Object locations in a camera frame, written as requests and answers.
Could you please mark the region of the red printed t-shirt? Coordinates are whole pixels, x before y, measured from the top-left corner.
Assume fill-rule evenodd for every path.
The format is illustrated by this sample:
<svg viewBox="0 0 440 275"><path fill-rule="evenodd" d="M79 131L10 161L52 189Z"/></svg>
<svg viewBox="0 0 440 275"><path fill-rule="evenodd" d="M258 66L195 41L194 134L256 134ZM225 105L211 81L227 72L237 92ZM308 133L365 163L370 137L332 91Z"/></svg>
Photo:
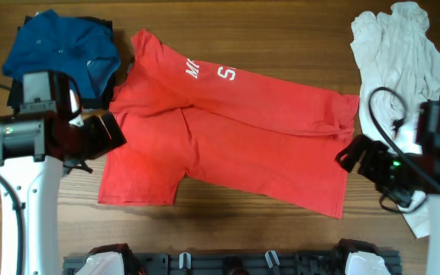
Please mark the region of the red printed t-shirt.
<svg viewBox="0 0 440 275"><path fill-rule="evenodd" d="M189 176L340 218L359 98L191 60L148 31L109 106L126 142L108 154L99 202L171 205Z"/></svg>

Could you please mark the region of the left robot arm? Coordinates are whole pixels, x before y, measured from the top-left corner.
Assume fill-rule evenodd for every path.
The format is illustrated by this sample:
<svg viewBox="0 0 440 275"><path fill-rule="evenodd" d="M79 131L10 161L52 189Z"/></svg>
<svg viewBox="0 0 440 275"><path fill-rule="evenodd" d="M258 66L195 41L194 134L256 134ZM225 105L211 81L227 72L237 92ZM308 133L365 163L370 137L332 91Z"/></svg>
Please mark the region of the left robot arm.
<svg viewBox="0 0 440 275"><path fill-rule="evenodd" d="M3 274L59 274L57 200L65 163L84 164L125 144L114 115L81 114L74 79L24 74L23 102L0 117Z"/></svg>

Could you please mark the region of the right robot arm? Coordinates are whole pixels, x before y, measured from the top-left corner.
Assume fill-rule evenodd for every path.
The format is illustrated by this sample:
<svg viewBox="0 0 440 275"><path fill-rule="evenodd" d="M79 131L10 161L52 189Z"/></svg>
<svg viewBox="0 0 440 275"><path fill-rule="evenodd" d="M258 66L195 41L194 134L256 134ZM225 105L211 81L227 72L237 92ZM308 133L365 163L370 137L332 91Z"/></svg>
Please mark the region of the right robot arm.
<svg viewBox="0 0 440 275"><path fill-rule="evenodd" d="M429 211L429 251L426 272L440 274L440 101L421 105L416 130L420 154L389 152L387 145L361 134L335 157L346 171L375 184L382 199L409 208L416 191L425 193Z"/></svg>

